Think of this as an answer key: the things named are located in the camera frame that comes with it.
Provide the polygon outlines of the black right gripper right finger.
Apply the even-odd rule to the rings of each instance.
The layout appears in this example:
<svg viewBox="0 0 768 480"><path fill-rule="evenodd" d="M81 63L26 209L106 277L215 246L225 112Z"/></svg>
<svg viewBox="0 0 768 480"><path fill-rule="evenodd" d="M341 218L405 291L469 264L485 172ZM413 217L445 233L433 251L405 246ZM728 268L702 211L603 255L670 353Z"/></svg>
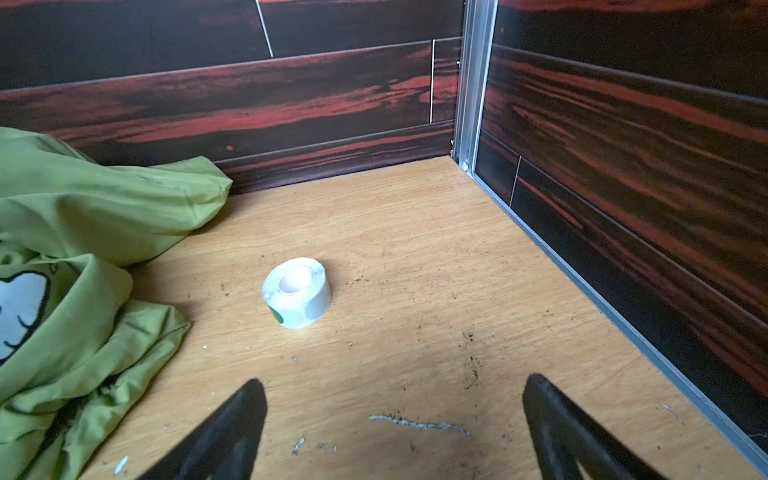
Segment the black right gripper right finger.
<svg viewBox="0 0 768 480"><path fill-rule="evenodd" d="M542 478L663 477L545 376L527 378L522 401Z"/></svg>

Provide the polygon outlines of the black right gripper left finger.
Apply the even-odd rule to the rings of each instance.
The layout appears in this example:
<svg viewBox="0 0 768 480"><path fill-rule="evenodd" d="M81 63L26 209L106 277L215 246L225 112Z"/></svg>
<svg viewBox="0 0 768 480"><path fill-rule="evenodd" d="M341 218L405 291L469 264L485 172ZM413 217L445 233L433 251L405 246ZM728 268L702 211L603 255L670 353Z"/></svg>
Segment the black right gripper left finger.
<svg viewBox="0 0 768 480"><path fill-rule="evenodd" d="M267 412L263 384L247 381L141 477L249 479Z"/></svg>

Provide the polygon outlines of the green Snoopy zip jacket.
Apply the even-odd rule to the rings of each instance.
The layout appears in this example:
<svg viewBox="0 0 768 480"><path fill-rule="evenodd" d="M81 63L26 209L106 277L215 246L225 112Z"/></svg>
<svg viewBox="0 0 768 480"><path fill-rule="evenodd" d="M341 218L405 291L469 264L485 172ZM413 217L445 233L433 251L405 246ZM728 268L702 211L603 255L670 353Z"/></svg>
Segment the green Snoopy zip jacket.
<svg viewBox="0 0 768 480"><path fill-rule="evenodd" d="M204 157L108 167L2 130L3 478L77 478L144 395L190 325L134 299L129 267L211 221L231 185Z"/></svg>

